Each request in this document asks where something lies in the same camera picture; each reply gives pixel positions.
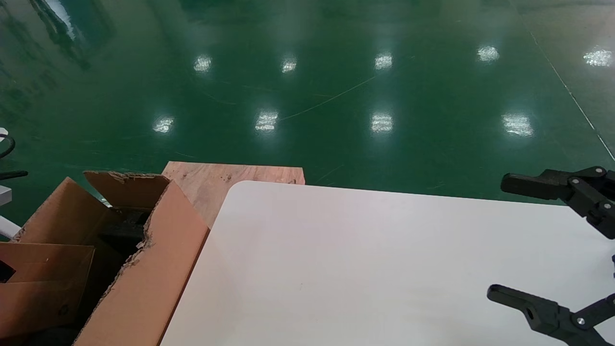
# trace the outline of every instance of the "floor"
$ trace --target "floor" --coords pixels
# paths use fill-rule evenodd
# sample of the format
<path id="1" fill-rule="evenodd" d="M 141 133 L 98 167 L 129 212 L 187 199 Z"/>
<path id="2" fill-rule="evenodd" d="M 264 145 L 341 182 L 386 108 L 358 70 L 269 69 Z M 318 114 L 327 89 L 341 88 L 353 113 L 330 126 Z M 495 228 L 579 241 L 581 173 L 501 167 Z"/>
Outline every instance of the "floor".
<path id="1" fill-rule="evenodd" d="M 615 166 L 613 33 L 615 0 L 0 0 L 1 169 L 30 172 L 0 213 L 169 160 L 529 201 L 502 175 Z"/>

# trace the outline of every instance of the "floor line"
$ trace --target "floor line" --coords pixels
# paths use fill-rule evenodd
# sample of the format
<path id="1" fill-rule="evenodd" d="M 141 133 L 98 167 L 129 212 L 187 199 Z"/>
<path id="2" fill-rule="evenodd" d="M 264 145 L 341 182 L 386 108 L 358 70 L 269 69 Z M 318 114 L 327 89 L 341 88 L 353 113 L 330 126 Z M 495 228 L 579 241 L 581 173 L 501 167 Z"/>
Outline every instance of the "floor line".
<path id="1" fill-rule="evenodd" d="M 581 108 L 581 105 L 579 104 L 579 102 L 577 101 L 576 97 L 573 95 L 573 92 L 570 91 L 570 88 L 566 85 L 566 83 L 564 82 L 564 80 L 561 78 L 560 73 L 555 69 L 555 66 L 553 65 L 553 63 L 551 62 L 551 59 L 549 59 L 549 57 L 547 56 L 547 54 L 544 52 L 544 50 L 542 49 L 542 47 L 540 46 L 540 44 L 538 43 L 538 39 L 536 39 L 536 36 L 534 35 L 534 33 L 530 30 L 530 28 L 528 27 L 527 23 L 525 23 L 523 16 L 521 15 L 521 13 L 519 13 L 519 11 L 517 10 L 517 6 L 515 6 L 515 4 L 512 2 L 512 0 L 508 0 L 508 2 L 510 3 L 510 6 L 515 10 L 515 12 L 517 13 L 517 15 L 519 16 L 519 19 L 521 20 L 521 23 L 523 24 L 523 26 L 525 27 L 525 30 L 527 30 L 527 32 L 530 34 L 530 36 L 532 36 L 532 38 L 534 39 L 534 43 L 536 45 L 536 47 L 538 47 L 538 50 L 540 50 L 540 53 L 542 53 L 542 56 L 547 60 L 547 62 L 549 63 L 549 66 L 551 66 L 551 69 L 553 69 L 553 72 L 555 72 L 555 75 L 557 76 L 557 78 L 560 80 L 561 84 L 564 86 L 564 88 L 566 89 L 566 91 L 568 91 L 568 94 L 570 95 L 570 97 L 572 97 L 572 100 L 574 101 L 574 103 L 577 105 L 578 109 L 581 111 L 581 114 L 583 114 L 583 116 L 585 117 L 585 120 L 587 120 L 587 123 L 589 124 L 589 126 L 592 127 L 592 130 L 594 131 L 594 133 L 596 133 L 596 136 L 598 136 L 598 139 L 600 139 L 600 142 L 602 143 L 602 145 L 605 147 L 606 151 L 609 153 L 609 156 L 611 157 L 611 159 L 613 161 L 615 161 L 615 156 L 613 156 L 613 153 L 611 152 L 611 150 L 609 149 L 609 147 L 606 146 L 605 141 L 602 139 L 602 136 L 600 136 L 600 133 L 598 132 L 598 130 L 596 129 L 596 127 L 592 124 L 592 121 L 589 119 L 589 117 L 587 116 L 587 114 L 585 114 L 585 111 L 583 110 L 583 108 Z"/>

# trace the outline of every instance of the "white table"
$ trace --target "white table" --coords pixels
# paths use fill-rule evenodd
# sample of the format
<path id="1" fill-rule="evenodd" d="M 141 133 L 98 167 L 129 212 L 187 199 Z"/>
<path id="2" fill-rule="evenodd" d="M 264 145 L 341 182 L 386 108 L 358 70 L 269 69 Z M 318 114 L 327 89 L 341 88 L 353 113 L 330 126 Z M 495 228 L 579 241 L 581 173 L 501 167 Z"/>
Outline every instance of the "white table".
<path id="1" fill-rule="evenodd" d="M 615 292 L 613 254 L 567 207 L 241 182 L 161 345 L 561 346 L 487 288 L 575 311 Z"/>

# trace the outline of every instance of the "plywood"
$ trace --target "plywood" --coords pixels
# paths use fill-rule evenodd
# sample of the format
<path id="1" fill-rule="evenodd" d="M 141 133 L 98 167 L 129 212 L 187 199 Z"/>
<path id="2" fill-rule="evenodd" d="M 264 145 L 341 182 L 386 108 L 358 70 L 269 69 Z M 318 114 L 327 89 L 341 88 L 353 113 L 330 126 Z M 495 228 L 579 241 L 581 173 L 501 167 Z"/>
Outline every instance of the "plywood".
<path id="1" fill-rule="evenodd" d="M 227 192 L 238 182 L 254 180 L 305 185 L 300 167 L 169 161 L 162 175 L 180 186 L 209 227 L 216 220 Z"/>

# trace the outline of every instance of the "torn cardboard edge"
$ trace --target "torn cardboard edge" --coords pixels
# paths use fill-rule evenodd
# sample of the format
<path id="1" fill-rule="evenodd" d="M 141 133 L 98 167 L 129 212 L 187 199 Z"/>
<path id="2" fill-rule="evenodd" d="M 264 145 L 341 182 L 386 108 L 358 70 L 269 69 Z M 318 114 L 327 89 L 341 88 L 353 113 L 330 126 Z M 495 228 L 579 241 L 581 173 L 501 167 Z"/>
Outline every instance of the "torn cardboard edge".
<path id="1" fill-rule="evenodd" d="M 209 228 L 179 186 L 166 177 L 92 171 L 84 175 L 116 208 L 108 208 L 66 178 L 12 242 L 96 247 L 82 300 L 82 305 L 91 305 L 85 309 L 91 314 L 82 316 L 84 327 L 74 345 L 154 345 L 170 321 Z M 98 237 L 108 225 L 122 222 L 116 209 L 151 211 L 143 240 L 127 260 Z"/>

